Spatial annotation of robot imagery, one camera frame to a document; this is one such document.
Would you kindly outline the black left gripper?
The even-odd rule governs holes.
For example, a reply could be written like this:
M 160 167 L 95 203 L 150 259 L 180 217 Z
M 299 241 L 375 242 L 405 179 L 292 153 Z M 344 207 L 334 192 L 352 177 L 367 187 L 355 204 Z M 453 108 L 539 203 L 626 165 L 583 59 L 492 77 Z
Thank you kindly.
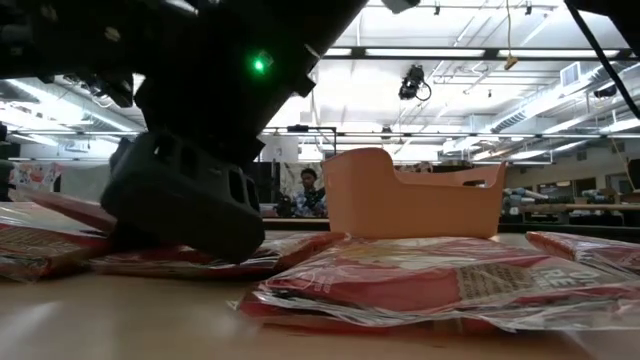
M 265 240 L 255 183 L 243 170 L 166 133 L 121 139 L 101 207 L 131 229 L 240 263 Z

